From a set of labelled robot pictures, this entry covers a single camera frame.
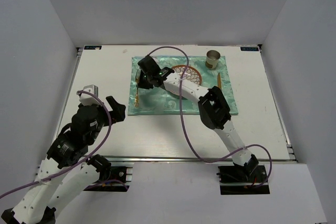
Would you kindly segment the green patterned satin placemat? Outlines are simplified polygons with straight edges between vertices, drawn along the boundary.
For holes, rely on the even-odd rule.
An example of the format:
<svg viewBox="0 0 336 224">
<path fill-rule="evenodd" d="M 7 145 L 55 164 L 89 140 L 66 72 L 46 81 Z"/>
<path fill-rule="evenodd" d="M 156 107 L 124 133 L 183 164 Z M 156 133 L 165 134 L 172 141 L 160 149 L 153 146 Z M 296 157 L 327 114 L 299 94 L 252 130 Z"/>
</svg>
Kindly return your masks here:
<svg viewBox="0 0 336 224">
<path fill-rule="evenodd" d="M 132 58 L 129 115 L 200 115 L 226 119 L 238 113 L 226 60 L 215 69 L 204 57 Z"/>
</svg>

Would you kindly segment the gold fork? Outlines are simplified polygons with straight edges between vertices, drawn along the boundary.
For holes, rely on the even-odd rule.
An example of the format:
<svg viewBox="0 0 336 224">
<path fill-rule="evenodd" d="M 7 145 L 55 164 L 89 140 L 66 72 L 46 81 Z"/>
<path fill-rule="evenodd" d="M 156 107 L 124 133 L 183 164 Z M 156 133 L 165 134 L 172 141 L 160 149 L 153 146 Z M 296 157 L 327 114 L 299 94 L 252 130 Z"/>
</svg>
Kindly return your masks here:
<svg viewBox="0 0 336 224">
<path fill-rule="evenodd" d="M 135 82 L 136 82 L 136 94 L 134 100 L 134 106 L 137 108 L 139 106 L 139 82 L 140 82 L 141 70 L 138 69 L 135 75 Z"/>
</svg>

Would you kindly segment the white metal cup cork base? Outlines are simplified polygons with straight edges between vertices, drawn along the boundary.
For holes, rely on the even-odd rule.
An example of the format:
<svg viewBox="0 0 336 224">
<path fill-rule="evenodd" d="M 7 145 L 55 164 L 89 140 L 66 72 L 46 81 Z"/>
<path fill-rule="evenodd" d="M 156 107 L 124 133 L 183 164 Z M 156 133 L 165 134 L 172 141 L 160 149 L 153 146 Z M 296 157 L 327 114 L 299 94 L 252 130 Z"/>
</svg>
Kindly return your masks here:
<svg viewBox="0 0 336 224">
<path fill-rule="evenodd" d="M 217 67 L 217 64 L 219 62 L 221 55 L 216 50 L 209 50 L 206 53 L 206 61 L 205 66 L 209 69 L 215 69 Z"/>
</svg>

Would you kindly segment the left blue table label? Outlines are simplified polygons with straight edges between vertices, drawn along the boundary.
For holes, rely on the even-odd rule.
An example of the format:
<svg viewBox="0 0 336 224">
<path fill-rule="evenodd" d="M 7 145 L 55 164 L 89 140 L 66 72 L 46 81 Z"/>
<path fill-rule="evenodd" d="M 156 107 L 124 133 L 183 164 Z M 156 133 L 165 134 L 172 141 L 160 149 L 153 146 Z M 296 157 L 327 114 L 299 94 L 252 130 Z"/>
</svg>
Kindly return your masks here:
<svg viewBox="0 0 336 224">
<path fill-rule="evenodd" d="M 84 50 L 101 50 L 101 45 L 86 45 L 84 46 Z"/>
</svg>

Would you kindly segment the gold knife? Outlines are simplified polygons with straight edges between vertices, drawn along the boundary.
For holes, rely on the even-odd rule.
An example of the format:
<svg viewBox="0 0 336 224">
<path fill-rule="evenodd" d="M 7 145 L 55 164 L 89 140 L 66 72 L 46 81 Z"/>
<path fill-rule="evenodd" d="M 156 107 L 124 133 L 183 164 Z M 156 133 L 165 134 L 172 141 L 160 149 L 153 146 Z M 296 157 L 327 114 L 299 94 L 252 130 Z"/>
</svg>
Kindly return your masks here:
<svg viewBox="0 0 336 224">
<path fill-rule="evenodd" d="M 217 86 L 220 89 L 222 89 L 222 83 L 221 83 L 221 76 L 220 75 L 221 75 L 220 73 L 217 74 Z"/>
</svg>

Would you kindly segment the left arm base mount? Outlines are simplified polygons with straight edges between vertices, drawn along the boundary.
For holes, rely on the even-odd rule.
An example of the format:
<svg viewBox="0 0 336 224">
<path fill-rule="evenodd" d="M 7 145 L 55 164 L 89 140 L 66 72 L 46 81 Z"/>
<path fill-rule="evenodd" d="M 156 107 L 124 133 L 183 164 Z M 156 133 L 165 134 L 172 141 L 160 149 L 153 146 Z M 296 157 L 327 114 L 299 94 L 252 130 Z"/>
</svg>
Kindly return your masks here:
<svg viewBox="0 0 336 224">
<path fill-rule="evenodd" d="M 84 189 L 84 191 L 100 191 L 100 192 L 123 192 L 126 193 L 132 181 L 133 167 L 132 164 L 126 163 L 120 166 L 112 163 L 110 176 L 99 179 L 92 185 Z"/>
</svg>

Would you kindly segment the brown rimmed patterned plate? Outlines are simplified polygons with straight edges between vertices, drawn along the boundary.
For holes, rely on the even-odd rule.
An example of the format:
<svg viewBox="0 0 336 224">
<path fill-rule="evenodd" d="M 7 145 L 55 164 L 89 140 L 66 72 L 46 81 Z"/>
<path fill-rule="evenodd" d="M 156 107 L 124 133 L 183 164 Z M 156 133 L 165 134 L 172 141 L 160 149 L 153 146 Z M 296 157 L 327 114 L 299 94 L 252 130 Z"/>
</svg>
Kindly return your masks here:
<svg viewBox="0 0 336 224">
<path fill-rule="evenodd" d="M 181 75 L 185 69 L 186 65 L 176 65 L 176 66 L 173 66 L 171 69 L 176 72 L 176 74 L 171 77 L 171 75 L 169 75 L 169 79 L 170 81 L 172 81 L 173 83 L 173 86 L 170 87 L 170 88 L 165 88 L 166 91 L 174 94 L 174 95 L 178 95 L 178 88 L 179 88 L 179 85 L 180 85 L 180 78 L 181 78 Z M 194 67 L 191 67 L 189 66 L 183 76 L 184 79 L 187 79 L 191 82 L 193 82 L 194 84 L 200 86 L 202 84 L 202 76 L 200 74 L 200 72 L 195 69 Z"/>
</svg>

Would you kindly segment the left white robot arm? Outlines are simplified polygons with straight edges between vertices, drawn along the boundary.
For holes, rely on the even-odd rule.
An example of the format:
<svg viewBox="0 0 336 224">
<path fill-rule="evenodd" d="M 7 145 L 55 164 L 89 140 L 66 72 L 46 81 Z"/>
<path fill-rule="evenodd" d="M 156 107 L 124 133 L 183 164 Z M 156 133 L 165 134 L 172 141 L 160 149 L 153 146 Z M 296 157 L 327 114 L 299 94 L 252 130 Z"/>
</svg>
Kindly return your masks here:
<svg viewBox="0 0 336 224">
<path fill-rule="evenodd" d="M 99 154 L 89 155 L 81 163 L 79 172 L 62 182 L 69 168 L 87 155 L 88 147 L 95 142 L 103 127 L 110 128 L 124 121 L 125 105 L 119 104 L 112 96 L 106 100 L 111 111 L 97 101 L 96 95 L 80 94 L 77 113 L 49 148 L 34 185 L 15 207 L 2 213 L 1 218 L 6 223 L 55 223 L 65 207 L 85 189 L 120 182 L 114 176 L 111 163 Z"/>
</svg>

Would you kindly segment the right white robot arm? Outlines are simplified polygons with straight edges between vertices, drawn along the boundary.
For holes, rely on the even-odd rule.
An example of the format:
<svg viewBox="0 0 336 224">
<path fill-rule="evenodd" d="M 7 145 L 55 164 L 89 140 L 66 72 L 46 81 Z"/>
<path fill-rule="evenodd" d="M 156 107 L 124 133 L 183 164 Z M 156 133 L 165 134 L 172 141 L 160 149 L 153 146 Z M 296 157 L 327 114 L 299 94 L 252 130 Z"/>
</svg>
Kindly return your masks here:
<svg viewBox="0 0 336 224">
<path fill-rule="evenodd" d="M 151 56 L 141 59 L 138 66 L 140 67 L 139 88 L 161 88 L 198 105 L 202 123 L 220 137 L 232 154 L 238 177 L 245 182 L 255 177 L 259 162 L 235 130 L 230 107 L 219 87 L 203 87 L 185 78 L 184 74 L 187 73 L 188 66 L 184 67 L 181 73 L 169 67 L 161 69 Z"/>
</svg>

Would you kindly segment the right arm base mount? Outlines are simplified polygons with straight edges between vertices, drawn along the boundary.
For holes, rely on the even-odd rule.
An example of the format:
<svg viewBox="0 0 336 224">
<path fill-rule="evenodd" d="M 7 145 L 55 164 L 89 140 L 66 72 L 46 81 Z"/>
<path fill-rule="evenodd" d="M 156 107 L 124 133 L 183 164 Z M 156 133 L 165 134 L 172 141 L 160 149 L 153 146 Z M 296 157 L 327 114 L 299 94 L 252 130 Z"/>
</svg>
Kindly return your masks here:
<svg viewBox="0 0 336 224">
<path fill-rule="evenodd" d="M 246 176 L 235 166 L 219 166 L 216 174 L 219 178 L 221 195 L 269 195 L 267 173 L 264 165 L 259 165 L 251 176 Z"/>
</svg>

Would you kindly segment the blue table label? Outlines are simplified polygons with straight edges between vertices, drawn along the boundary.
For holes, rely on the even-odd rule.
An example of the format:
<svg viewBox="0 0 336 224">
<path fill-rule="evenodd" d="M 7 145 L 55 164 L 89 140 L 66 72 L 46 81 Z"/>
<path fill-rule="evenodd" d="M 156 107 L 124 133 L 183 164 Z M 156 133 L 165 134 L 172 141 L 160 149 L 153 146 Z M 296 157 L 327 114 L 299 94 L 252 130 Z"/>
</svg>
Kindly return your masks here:
<svg viewBox="0 0 336 224">
<path fill-rule="evenodd" d="M 84 46 L 84 50 L 101 50 L 101 45 L 86 45 Z"/>
<path fill-rule="evenodd" d="M 241 51 L 259 51 L 258 47 L 240 47 Z"/>
</svg>

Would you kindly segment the right blue table label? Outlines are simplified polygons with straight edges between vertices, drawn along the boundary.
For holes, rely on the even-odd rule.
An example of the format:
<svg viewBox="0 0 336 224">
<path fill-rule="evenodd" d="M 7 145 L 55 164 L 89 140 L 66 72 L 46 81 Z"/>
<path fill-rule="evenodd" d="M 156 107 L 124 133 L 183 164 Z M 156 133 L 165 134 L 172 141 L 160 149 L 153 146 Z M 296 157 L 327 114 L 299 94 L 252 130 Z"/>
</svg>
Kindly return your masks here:
<svg viewBox="0 0 336 224">
<path fill-rule="evenodd" d="M 259 51 L 258 47 L 240 47 L 241 51 Z"/>
</svg>

